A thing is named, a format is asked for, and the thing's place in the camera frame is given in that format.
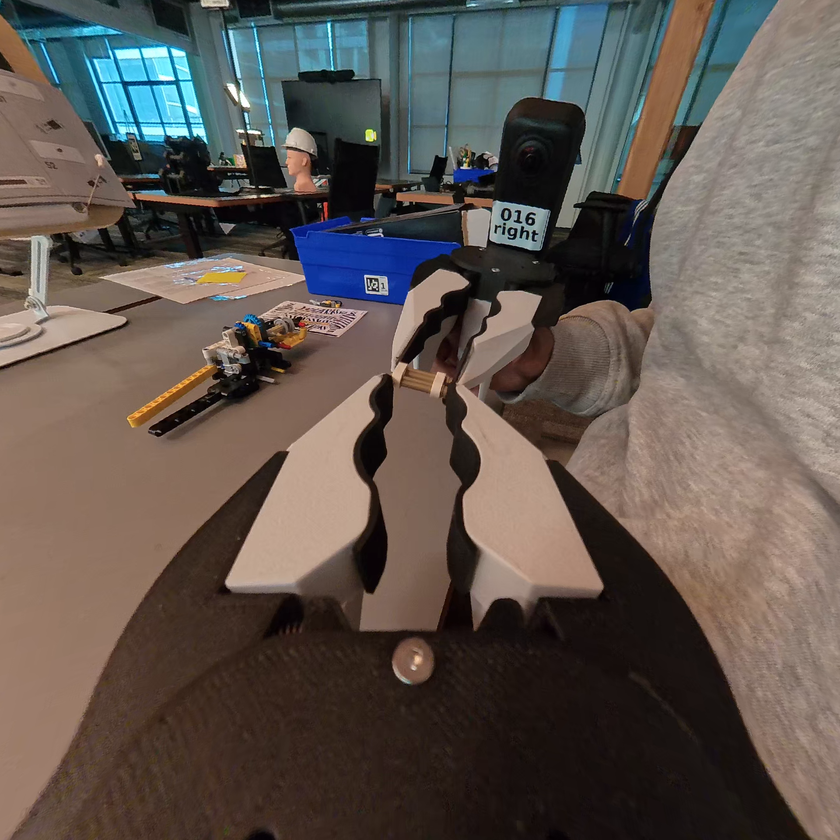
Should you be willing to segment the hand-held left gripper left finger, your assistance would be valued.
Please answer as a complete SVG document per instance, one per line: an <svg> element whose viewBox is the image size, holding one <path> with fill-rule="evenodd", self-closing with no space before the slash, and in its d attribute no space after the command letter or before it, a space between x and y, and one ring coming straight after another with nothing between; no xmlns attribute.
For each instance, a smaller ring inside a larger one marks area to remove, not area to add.
<svg viewBox="0 0 840 840"><path fill-rule="evenodd" d="M373 477L393 391L389 374L370 378L289 447L227 575L231 592L328 597L361 610L387 554Z"/></svg>

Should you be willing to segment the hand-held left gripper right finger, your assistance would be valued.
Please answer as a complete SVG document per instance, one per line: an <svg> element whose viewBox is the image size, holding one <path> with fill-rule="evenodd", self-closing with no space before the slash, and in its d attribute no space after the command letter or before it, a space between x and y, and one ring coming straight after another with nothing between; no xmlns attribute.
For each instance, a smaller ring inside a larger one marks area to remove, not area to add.
<svg viewBox="0 0 840 840"><path fill-rule="evenodd" d="M449 458L460 486L447 537L457 593L479 625L498 600L530 617L542 599L595 599L601 576L555 480L560 465L462 385L450 385Z"/></svg>

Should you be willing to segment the tan lego axle white connectors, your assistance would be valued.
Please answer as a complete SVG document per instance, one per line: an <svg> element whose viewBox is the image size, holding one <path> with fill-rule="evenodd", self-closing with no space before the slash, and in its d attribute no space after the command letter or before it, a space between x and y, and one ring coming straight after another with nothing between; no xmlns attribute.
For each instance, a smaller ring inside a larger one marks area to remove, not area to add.
<svg viewBox="0 0 840 840"><path fill-rule="evenodd" d="M451 378L442 372L422 371L413 363L399 363L391 373L394 387L424 393L433 399L444 400L448 388L453 384Z"/></svg>

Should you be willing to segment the partly built lego model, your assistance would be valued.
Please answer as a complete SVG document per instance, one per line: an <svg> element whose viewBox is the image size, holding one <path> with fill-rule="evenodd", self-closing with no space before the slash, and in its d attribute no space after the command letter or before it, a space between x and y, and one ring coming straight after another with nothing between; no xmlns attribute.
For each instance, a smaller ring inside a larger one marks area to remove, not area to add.
<svg viewBox="0 0 840 840"><path fill-rule="evenodd" d="M263 384L275 384L275 375L291 367L285 352L307 338L308 328L302 316L245 315L203 348L198 371L130 414L128 424L148 426L150 435L162 437L219 404L240 402Z"/></svg>

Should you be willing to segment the lego instruction booklet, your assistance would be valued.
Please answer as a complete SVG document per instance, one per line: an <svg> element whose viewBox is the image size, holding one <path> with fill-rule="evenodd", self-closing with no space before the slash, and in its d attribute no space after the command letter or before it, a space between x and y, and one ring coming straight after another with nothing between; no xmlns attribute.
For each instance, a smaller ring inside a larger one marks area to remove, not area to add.
<svg viewBox="0 0 840 840"><path fill-rule="evenodd" d="M1 204L133 206L109 159L64 94L5 70Z"/></svg>

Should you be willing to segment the person's right hand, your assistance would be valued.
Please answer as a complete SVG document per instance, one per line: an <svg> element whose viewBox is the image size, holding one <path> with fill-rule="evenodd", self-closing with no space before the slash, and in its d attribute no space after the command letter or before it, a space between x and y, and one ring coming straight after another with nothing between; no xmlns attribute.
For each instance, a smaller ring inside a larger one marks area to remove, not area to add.
<svg viewBox="0 0 840 840"><path fill-rule="evenodd" d="M551 361L554 346L551 328L536 328L528 347L490 379L490 389L500 395L520 394L540 378Z"/></svg>

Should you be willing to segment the zebra striped sticker sheet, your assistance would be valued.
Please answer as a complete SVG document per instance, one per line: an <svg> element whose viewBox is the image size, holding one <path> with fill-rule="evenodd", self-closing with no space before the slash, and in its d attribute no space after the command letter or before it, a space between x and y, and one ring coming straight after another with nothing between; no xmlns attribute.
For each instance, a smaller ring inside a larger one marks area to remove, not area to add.
<svg viewBox="0 0 840 840"><path fill-rule="evenodd" d="M325 307L318 303L284 301L263 312L263 319L301 321L311 334L338 338L366 316L367 311L345 307Z"/></svg>

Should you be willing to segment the black flat case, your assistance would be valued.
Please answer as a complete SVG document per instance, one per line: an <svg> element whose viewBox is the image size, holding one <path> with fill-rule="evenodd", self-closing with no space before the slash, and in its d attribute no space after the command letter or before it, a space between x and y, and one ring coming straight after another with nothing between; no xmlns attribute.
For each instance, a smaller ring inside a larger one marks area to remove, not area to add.
<svg viewBox="0 0 840 840"><path fill-rule="evenodd" d="M439 241L463 245L464 218L470 204L438 206L431 211L374 218L329 229L331 234L364 235L380 238L404 238L427 242Z"/></svg>

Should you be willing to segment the blue jacket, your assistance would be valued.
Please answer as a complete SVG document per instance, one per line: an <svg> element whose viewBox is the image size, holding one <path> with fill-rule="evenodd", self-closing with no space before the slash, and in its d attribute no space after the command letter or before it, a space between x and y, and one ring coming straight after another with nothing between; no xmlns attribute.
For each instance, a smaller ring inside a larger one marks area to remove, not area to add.
<svg viewBox="0 0 840 840"><path fill-rule="evenodd" d="M616 244L628 252L626 264L630 270L614 280L605 293L629 310L645 308L650 302L650 239L656 207L652 197L630 201L617 227Z"/></svg>

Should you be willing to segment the black high-back office chair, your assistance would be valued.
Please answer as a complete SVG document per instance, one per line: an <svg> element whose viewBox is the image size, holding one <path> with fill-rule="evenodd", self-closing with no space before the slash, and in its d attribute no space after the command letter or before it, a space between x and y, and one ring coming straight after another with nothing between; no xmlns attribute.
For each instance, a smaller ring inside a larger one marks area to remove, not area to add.
<svg viewBox="0 0 840 840"><path fill-rule="evenodd" d="M336 138L333 145L327 218L360 222L373 217L379 146Z"/></svg>

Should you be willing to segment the wooden column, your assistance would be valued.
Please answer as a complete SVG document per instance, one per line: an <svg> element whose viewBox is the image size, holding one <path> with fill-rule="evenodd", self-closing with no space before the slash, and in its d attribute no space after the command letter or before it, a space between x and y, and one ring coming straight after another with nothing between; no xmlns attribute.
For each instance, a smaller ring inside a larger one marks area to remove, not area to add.
<svg viewBox="0 0 840 840"><path fill-rule="evenodd" d="M626 158L619 195L643 200L653 184L707 31L713 1L675 1Z"/></svg>

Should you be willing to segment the mannequin head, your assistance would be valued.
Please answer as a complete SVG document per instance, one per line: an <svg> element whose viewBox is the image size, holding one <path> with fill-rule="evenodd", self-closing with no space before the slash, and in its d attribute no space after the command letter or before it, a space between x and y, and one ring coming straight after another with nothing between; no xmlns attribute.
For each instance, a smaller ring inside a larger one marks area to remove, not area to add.
<svg viewBox="0 0 840 840"><path fill-rule="evenodd" d="M293 180L296 193L310 194L318 191L312 176L312 156L309 152L286 149L287 171Z"/></svg>

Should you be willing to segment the black desk monitor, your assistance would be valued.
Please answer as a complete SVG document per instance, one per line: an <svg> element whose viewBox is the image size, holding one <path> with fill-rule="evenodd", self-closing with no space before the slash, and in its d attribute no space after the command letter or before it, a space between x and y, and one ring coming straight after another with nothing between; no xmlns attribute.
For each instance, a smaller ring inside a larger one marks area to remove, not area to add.
<svg viewBox="0 0 840 840"><path fill-rule="evenodd" d="M248 180L257 190L281 190L287 188L287 179L274 146L242 143Z"/></svg>

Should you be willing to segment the laminated paper sheet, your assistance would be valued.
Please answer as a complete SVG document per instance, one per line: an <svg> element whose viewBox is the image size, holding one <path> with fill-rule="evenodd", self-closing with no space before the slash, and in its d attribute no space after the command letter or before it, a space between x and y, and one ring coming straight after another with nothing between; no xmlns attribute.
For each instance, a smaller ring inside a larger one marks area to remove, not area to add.
<svg viewBox="0 0 840 840"><path fill-rule="evenodd" d="M197 285L196 279L213 270L245 270L247 277L236 286ZM188 259L105 276L103 279L147 293L149 296L186 304L201 300L236 301L273 292L303 281L301 265L283 259L252 255L220 255Z"/></svg>

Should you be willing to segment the dark equipment on desk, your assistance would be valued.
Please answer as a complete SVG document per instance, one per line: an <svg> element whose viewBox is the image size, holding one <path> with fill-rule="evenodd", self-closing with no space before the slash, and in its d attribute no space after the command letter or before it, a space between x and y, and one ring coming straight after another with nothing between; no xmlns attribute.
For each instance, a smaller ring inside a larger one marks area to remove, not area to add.
<svg viewBox="0 0 840 840"><path fill-rule="evenodd" d="M166 194L204 197L218 194L217 178L209 171L211 156L201 137L166 135L164 161L160 178Z"/></svg>

